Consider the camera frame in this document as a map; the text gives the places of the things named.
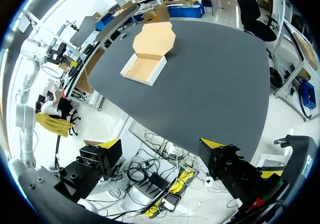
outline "white cable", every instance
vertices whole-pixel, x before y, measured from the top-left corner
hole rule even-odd
[[[36,79],[38,78],[38,74],[39,74],[39,72],[36,73],[36,75],[35,75],[35,77],[34,77],[35,79],[33,80],[32,84],[31,84],[27,89],[22,90],[22,91],[19,91],[16,95],[21,94],[21,93],[24,93],[24,92],[30,90],[30,89],[32,88],[32,86],[34,85]]]
[[[48,73],[47,71],[45,71],[45,68],[51,70],[51,71],[54,72],[54,73],[56,73],[56,74],[57,74],[57,77],[54,76],[54,75],[52,75],[52,74],[50,74],[50,73]],[[61,75],[60,75],[57,71],[55,71],[54,69],[49,68],[49,67],[47,67],[47,66],[43,66],[43,64],[41,64],[41,63],[40,63],[40,69],[41,69],[43,72],[45,72],[47,75],[49,75],[51,78],[60,79],[60,76],[61,76]]]
[[[37,134],[37,132],[36,132],[35,130],[34,130],[33,132],[34,132],[34,134],[36,135],[36,144],[35,144],[34,149],[33,149],[33,152],[35,152],[36,147],[37,147],[38,142],[39,142],[39,137],[38,137],[38,134]]]

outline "blue bin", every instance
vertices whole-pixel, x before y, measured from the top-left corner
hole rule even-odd
[[[96,23],[96,30],[101,31],[113,19],[111,13],[106,14],[99,22]]]
[[[142,21],[144,19],[144,18],[142,18],[142,15],[143,15],[143,13],[137,14],[137,15],[134,16],[134,18],[136,19],[137,22],[140,22],[140,21]]]
[[[316,108],[316,94],[313,85],[304,80],[301,83],[300,91],[303,105],[309,109]]]
[[[203,4],[198,4],[199,7],[168,7],[171,17],[191,17],[201,18],[205,13]]]

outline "desk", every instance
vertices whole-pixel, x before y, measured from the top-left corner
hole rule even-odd
[[[146,128],[196,155],[203,137],[237,145],[250,161],[269,104],[264,42],[218,24],[172,24],[174,47],[152,87],[120,76],[142,25],[113,42],[92,70],[90,85]]]

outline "box lid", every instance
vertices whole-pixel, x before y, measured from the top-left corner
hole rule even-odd
[[[170,22],[147,23],[134,38],[136,54],[164,56],[174,46],[175,33]]]

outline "white wall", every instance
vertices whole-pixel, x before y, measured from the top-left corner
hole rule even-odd
[[[115,0],[66,0],[60,6],[58,6],[51,15],[44,21],[42,20],[52,31],[57,32],[60,27],[65,24],[66,20],[73,22],[76,21],[77,26],[80,26],[82,20],[85,16],[93,15],[95,12],[99,12],[100,14],[104,14],[110,7],[116,4]],[[65,29],[61,34],[61,37],[67,41],[69,41],[70,37],[75,33],[73,29]],[[50,44],[53,35],[46,31],[43,28],[40,28],[39,33],[35,35],[35,32],[32,32],[29,38],[36,39],[38,41],[42,41],[46,44]],[[9,138],[9,146],[11,155],[13,158],[20,158],[20,141],[19,141],[19,131],[20,129],[15,126],[16,119],[16,94],[18,89],[22,89],[23,81],[28,70],[29,62],[22,58],[21,56],[18,58],[17,63],[17,71],[12,75],[12,92],[9,94],[8,99],[8,116],[7,116],[7,126],[8,126],[8,138]],[[46,66],[49,66],[56,71],[62,73],[62,71],[57,68],[56,65],[47,63]],[[44,86],[47,83],[49,76],[43,73],[41,70],[37,79],[35,80],[32,88],[30,89],[29,99],[27,102],[28,106],[34,107],[35,102],[38,99],[39,94],[42,94],[44,90]],[[51,133],[36,124],[35,131],[39,137],[39,143],[45,143],[47,146],[55,146],[57,135]],[[33,136],[33,145],[35,145],[37,139],[35,135]],[[48,150],[48,154],[37,152],[38,156],[46,156],[53,155],[54,149]]]
[[[66,21],[76,22],[79,27],[85,16],[91,16],[95,12],[105,14],[109,8],[116,4],[115,0],[66,0],[44,22],[52,31],[58,32]],[[61,34],[61,38],[69,41],[76,31],[68,28]],[[46,30],[39,32],[40,37],[51,43],[54,36]]]

